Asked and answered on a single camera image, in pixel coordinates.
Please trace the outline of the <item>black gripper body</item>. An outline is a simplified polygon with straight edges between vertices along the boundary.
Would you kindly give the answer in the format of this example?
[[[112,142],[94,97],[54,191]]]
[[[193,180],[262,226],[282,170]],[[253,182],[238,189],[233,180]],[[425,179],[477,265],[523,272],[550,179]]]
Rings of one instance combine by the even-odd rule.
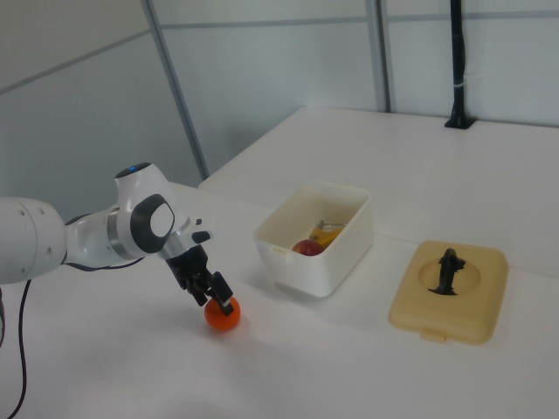
[[[208,288],[207,261],[208,256],[201,244],[165,260],[179,286],[188,292],[203,292]]]

